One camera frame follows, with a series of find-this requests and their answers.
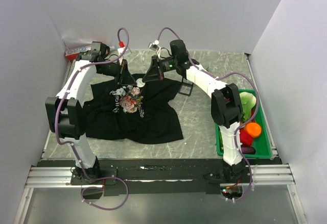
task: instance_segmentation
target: purple eggplant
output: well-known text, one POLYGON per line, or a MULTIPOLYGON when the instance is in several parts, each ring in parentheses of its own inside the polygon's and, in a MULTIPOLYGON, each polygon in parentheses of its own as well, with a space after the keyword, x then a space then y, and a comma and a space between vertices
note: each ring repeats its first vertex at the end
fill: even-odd
POLYGON ((241 146, 241 151, 243 154, 255 154, 255 148, 252 146, 241 146))

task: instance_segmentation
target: floor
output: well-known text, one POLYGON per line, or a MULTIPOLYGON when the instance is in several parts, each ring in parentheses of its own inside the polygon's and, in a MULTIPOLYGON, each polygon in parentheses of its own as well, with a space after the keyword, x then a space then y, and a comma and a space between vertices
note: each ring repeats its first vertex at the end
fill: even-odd
MULTIPOLYGON (((154 51, 132 51, 125 58, 131 73, 145 73, 150 66, 154 51)), ((191 51, 190 55, 212 74, 222 77, 232 71, 251 76, 244 53, 191 51)), ((165 73, 166 78, 181 80, 175 72, 165 73)), ((112 77, 97 74, 91 84, 111 80, 112 77)), ((227 83, 235 83, 239 89, 251 89, 241 76, 231 76, 227 83)), ((92 99, 90 86, 85 101, 92 99)), ((193 88, 190 97, 177 94, 169 102, 178 114, 183 140, 166 144, 143 145, 128 139, 108 141, 89 138, 90 148, 98 158, 221 158, 217 155, 215 125, 211 118, 211 100, 199 87, 193 88)), ((68 146, 59 146, 54 134, 50 133, 44 159, 73 158, 68 146)))
MULTIPOLYGON (((80 189, 34 189, 24 224, 57 223, 298 223, 287 186, 256 186, 235 205, 205 193, 132 194, 124 206, 103 211, 81 203, 80 189)), ((102 197, 114 207, 125 196, 102 197)))

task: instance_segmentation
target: marble tabletop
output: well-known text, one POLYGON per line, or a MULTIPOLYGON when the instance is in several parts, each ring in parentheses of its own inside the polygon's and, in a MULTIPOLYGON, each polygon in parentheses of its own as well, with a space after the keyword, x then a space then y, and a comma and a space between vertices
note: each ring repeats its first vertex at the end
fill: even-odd
MULTIPOLYGON (((154 51, 132 51, 125 58, 131 73, 145 73, 150 66, 154 51)), ((212 74, 222 77, 230 72, 239 71, 250 77, 246 55, 244 53, 224 53, 190 51, 193 59, 200 62, 212 74)), ((165 73, 166 78, 181 81, 175 71, 165 73)), ((96 74, 90 84, 112 80, 96 74)), ((225 80, 235 83, 239 89, 252 89, 251 85, 241 76, 231 76, 225 80)), ((92 92, 88 86, 84 100, 91 100, 92 92)), ((165 144, 144 145, 124 140, 100 140, 88 138, 90 148, 98 158, 221 158, 217 155, 215 124, 211 118, 211 100, 199 87, 194 86, 192 95, 177 94, 169 102, 178 114, 183 131, 183 140, 165 144)), ((53 133, 50 133, 43 159, 73 158, 67 145, 58 145, 53 133)))

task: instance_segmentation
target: white wall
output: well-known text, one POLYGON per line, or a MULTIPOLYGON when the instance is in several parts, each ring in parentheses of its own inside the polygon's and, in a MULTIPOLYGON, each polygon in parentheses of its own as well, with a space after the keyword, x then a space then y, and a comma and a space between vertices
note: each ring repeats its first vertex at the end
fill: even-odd
POLYGON ((0 223, 12 223, 49 131, 44 101, 67 62, 39 0, 0 0, 0 223))
MULTIPOLYGON (((251 53, 280 0, 41 0, 68 47, 116 44, 126 27, 131 47, 146 49, 172 27, 189 49, 251 53)), ((168 46, 172 36, 164 34, 168 46)))
POLYGON ((250 63, 309 223, 326 223, 327 0, 282 0, 250 63))

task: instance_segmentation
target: green basket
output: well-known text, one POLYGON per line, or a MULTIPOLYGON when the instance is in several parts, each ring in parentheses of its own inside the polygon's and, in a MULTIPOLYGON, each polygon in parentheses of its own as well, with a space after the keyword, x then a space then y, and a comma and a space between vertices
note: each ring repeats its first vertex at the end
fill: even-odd
MULTIPOLYGON (((249 92, 255 96, 254 90, 239 90, 239 92, 249 92)), ((268 139, 266 124, 264 115, 262 113, 261 107, 259 107, 258 113, 255 116, 255 122, 258 123, 261 128, 262 132, 261 135, 258 138, 255 138, 253 140, 252 147, 255 148, 255 154, 244 154, 246 158, 256 158, 256 159, 270 159, 271 158, 271 148, 270 143, 268 139)), ((216 142, 217 142, 217 153, 220 156, 224 155, 224 151, 221 150, 222 142, 219 141, 219 127, 216 124, 216 142)))

